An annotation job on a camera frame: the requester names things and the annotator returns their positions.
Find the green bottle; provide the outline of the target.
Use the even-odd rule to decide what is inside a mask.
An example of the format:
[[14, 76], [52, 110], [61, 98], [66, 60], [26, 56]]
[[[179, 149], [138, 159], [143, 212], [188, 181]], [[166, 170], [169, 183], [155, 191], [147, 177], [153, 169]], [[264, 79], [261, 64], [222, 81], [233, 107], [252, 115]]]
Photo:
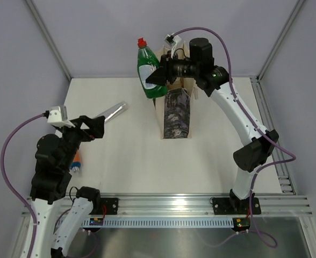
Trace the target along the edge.
[[148, 47], [144, 38], [138, 39], [137, 72], [147, 98], [154, 99], [163, 97], [168, 89], [165, 85], [147, 83], [146, 79], [159, 67], [159, 61], [154, 52]]

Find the small orange bottle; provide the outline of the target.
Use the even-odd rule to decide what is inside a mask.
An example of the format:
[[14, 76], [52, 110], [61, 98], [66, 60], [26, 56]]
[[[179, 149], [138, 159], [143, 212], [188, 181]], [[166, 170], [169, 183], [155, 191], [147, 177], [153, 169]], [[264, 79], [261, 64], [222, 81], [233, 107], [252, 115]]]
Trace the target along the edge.
[[81, 155], [79, 153], [79, 151], [77, 151], [77, 153], [75, 154], [75, 157], [70, 165], [70, 171], [72, 172], [78, 172], [80, 171], [82, 166], [82, 159], [81, 159]]

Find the cream canvas tote bag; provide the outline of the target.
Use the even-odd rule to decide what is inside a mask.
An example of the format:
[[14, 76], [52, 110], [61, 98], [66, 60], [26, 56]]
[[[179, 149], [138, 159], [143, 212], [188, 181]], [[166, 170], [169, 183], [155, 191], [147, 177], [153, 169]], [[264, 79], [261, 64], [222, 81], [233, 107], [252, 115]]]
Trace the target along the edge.
[[191, 138], [191, 110], [196, 89], [192, 78], [177, 78], [165, 96], [153, 99], [161, 139]]

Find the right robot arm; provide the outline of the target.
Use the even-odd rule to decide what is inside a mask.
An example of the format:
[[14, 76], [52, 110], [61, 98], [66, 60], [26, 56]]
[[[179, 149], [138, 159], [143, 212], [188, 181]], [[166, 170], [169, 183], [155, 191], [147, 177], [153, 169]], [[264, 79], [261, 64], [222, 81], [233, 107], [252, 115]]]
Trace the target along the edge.
[[236, 90], [229, 69], [214, 63], [212, 45], [206, 38], [194, 38], [189, 42], [189, 56], [180, 59], [176, 54], [178, 36], [168, 35], [170, 50], [160, 58], [160, 66], [148, 76], [147, 83], [164, 85], [177, 78], [191, 78], [223, 110], [235, 128], [242, 147], [233, 153], [238, 167], [234, 186], [225, 206], [234, 213], [245, 214], [252, 210], [254, 182], [258, 170], [272, 154], [279, 135], [261, 124]]

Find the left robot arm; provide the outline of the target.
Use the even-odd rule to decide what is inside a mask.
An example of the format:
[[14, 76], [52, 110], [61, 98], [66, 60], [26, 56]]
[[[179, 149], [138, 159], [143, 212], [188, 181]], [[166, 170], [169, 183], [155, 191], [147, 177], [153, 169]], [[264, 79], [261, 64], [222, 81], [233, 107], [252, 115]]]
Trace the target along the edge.
[[26, 239], [23, 253], [27, 257], [65, 257], [82, 220], [87, 214], [101, 210], [100, 192], [81, 187], [75, 204], [55, 234], [55, 222], [62, 200], [71, 180], [70, 166], [83, 142], [91, 142], [104, 136], [105, 117], [79, 116], [73, 120], [61, 120], [53, 127], [61, 135], [46, 134], [37, 142], [35, 173], [31, 180], [31, 237]]

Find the silver squeeze tube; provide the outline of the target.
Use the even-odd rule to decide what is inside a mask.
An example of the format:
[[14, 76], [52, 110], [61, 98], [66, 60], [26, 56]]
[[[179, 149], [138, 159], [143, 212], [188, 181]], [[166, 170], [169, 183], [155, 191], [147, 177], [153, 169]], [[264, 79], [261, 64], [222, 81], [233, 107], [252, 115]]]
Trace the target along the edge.
[[126, 102], [120, 102], [113, 107], [105, 110], [104, 112], [98, 114], [95, 116], [95, 118], [104, 116], [105, 118], [105, 123], [111, 121], [115, 117], [119, 116], [120, 114], [124, 113], [128, 109], [128, 104]]

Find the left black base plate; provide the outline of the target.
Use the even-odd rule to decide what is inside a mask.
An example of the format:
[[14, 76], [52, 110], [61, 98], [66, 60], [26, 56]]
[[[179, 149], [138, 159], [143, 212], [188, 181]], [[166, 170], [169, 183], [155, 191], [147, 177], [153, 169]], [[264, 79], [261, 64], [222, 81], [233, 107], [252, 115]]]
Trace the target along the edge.
[[98, 198], [94, 203], [94, 208], [91, 211], [92, 215], [117, 215], [118, 214], [118, 198]]

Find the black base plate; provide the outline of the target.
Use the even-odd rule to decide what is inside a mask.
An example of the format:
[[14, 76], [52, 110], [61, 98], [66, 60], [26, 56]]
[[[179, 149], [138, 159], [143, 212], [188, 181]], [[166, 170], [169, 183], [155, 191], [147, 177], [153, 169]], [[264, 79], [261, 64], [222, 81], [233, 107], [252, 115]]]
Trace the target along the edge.
[[98, 198], [94, 203], [94, 208], [91, 211], [92, 215], [117, 215], [118, 214], [118, 198]]
[[236, 197], [211, 197], [210, 204], [213, 207], [215, 215], [253, 215], [261, 214], [259, 199], [252, 197], [251, 206], [250, 198], [239, 200]]

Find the aluminium mounting rail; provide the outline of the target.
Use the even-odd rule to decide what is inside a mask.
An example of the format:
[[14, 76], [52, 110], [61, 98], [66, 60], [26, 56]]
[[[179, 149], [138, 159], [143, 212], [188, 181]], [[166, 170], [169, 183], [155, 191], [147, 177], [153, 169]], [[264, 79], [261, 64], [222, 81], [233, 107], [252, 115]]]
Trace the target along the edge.
[[[212, 195], [120, 195], [113, 206], [126, 217], [212, 216]], [[303, 195], [257, 195], [261, 215], [268, 217], [311, 217], [312, 208]]]

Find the aluminium frame post left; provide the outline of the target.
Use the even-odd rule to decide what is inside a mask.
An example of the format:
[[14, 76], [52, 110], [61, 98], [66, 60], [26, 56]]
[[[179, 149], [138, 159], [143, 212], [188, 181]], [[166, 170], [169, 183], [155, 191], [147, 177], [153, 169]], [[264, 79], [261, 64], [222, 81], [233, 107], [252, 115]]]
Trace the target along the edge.
[[60, 51], [58, 50], [46, 24], [45, 21], [40, 14], [37, 6], [35, 5], [35, 2], [33, 0], [24, 0], [25, 4], [27, 5], [33, 19], [35, 20], [35, 23], [38, 26], [38, 29], [46, 42], [47, 46], [49, 47], [50, 51], [52, 52], [54, 58], [56, 59], [61, 71], [63, 72], [65, 78], [67, 79], [68, 82], [71, 81], [73, 78], [71, 75], [71, 72], [69, 71], [69, 68], [67, 67]]

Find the aluminium frame post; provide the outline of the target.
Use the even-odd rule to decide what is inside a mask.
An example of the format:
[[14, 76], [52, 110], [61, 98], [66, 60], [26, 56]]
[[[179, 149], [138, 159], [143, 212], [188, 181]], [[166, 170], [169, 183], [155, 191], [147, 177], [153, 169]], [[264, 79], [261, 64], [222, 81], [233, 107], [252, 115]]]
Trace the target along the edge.
[[287, 20], [285, 21], [281, 31], [278, 34], [277, 39], [275, 40], [272, 49], [270, 50], [267, 58], [265, 59], [263, 66], [261, 67], [259, 73], [256, 76], [256, 80], [260, 83], [264, 78], [268, 68], [270, 67], [271, 63], [273, 62], [276, 54], [278, 53], [282, 43], [284, 42], [287, 34], [291, 30], [293, 24], [297, 20], [299, 14], [301, 13], [304, 5], [307, 3], [307, 0], [297, 0], [292, 11], [290, 12]]
[[67, 79], [68, 82], [71, 81], [73, 78], [71, 75], [71, 72], [69, 71], [69, 68], [67, 67], [60, 51], [58, 50], [46, 24], [45, 21], [40, 14], [37, 6], [35, 5], [35, 2], [33, 0], [24, 0], [25, 4], [27, 5], [33, 19], [35, 20], [35, 23], [38, 26], [38, 29], [46, 42], [47, 46], [49, 47], [50, 51], [52, 52], [54, 58], [56, 59], [61, 71], [63, 72], [65, 78]]

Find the aluminium frame post right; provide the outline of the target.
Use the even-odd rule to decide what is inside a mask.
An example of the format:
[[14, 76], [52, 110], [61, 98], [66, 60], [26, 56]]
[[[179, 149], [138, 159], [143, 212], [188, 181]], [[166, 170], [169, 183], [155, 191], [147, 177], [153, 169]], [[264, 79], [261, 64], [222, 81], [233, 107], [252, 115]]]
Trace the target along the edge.
[[284, 42], [287, 34], [291, 30], [293, 24], [297, 20], [299, 14], [301, 13], [304, 5], [307, 3], [307, 0], [297, 0], [292, 11], [290, 12], [287, 20], [285, 21], [281, 31], [278, 34], [277, 39], [275, 40], [272, 49], [270, 50], [267, 58], [265, 59], [263, 66], [261, 67], [259, 73], [256, 76], [256, 80], [260, 83], [264, 78], [268, 68], [270, 67], [271, 63], [273, 62], [276, 54], [278, 53], [282, 43]]

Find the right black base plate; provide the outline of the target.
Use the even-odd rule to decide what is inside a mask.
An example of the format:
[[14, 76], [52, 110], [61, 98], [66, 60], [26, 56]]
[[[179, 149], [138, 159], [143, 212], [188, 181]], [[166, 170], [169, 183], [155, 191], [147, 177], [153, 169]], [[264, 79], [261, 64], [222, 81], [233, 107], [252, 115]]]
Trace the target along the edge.
[[251, 206], [250, 198], [239, 200], [236, 197], [211, 197], [210, 204], [213, 207], [215, 215], [253, 215], [261, 214], [259, 199], [252, 197]]

